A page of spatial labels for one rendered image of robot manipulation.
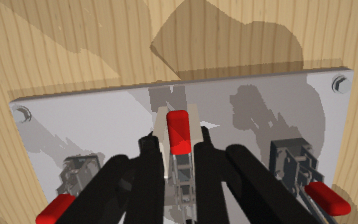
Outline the grey metal fixture plate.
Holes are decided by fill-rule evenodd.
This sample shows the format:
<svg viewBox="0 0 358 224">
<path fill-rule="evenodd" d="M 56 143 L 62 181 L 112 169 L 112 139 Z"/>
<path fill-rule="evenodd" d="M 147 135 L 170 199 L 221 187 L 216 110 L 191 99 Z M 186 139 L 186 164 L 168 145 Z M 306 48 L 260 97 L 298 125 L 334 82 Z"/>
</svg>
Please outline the grey metal fixture plate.
<svg viewBox="0 0 358 224">
<path fill-rule="evenodd" d="M 346 67 L 220 77 L 18 98 L 8 103 L 22 142 L 50 204 L 67 157 L 140 154 L 138 140 L 153 131 L 159 107 L 168 112 L 197 104 L 200 125 L 214 148 L 247 147 L 269 169 L 274 140 L 304 138 L 330 189 L 351 90 L 332 90 Z M 17 122 L 27 108 L 30 121 Z"/>
</svg>

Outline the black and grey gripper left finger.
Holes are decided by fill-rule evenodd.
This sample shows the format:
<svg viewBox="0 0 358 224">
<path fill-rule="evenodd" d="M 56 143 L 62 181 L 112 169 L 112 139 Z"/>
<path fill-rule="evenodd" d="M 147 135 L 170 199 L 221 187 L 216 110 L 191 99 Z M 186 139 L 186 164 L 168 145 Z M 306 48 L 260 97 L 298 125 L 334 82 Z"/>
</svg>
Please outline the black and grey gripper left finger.
<svg viewBox="0 0 358 224">
<path fill-rule="evenodd" d="M 111 157 L 54 224 L 119 224 L 124 213 L 123 224 L 164 224 L 167 113 L 168 106 L 158 108 L 153 131 L 138 140 L 138 157 Z"/>
</svg>

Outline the grey rectangular plate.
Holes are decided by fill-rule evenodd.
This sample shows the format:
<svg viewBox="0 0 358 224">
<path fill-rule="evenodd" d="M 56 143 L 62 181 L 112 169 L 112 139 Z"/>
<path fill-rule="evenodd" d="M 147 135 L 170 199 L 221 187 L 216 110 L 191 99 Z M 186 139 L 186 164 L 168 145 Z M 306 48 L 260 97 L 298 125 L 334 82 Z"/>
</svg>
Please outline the grey rectangular plate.
<svg viewBox="0 0 358 224">
<path fill-rule="evenodd" d="M 186 220 L 192 219 L 190 207 L 184 207 L 184 208 L 185 208 Z M 193 209 L 194 209 L 194 218 L 196 221 L 197 217 L 196 217 L 195 199 L 193 201 Z M 178 203 L 178 205 L 176 205 L 174 196 L 165 196 L 165 199 L 164 199 L 164 224 L 183 224 L 182 209 L 180 209 L 179 203 Z"/>
</svg>

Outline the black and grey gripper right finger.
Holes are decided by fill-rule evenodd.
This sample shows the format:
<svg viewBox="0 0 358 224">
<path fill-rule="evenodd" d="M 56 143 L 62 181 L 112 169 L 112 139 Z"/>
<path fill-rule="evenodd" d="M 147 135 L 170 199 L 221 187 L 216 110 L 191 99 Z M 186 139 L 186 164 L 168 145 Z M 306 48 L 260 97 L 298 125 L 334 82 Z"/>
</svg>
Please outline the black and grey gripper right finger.
<svg viewBox="0 0 358 224">
<path fill-rule="evenodd" d="M 188 104 L 188 116 L 197 224 L 230 224 L 222 182 L 250 224 L 320 224 L 247 147 L 214 148 L 197 104 Z"/>
</svg>

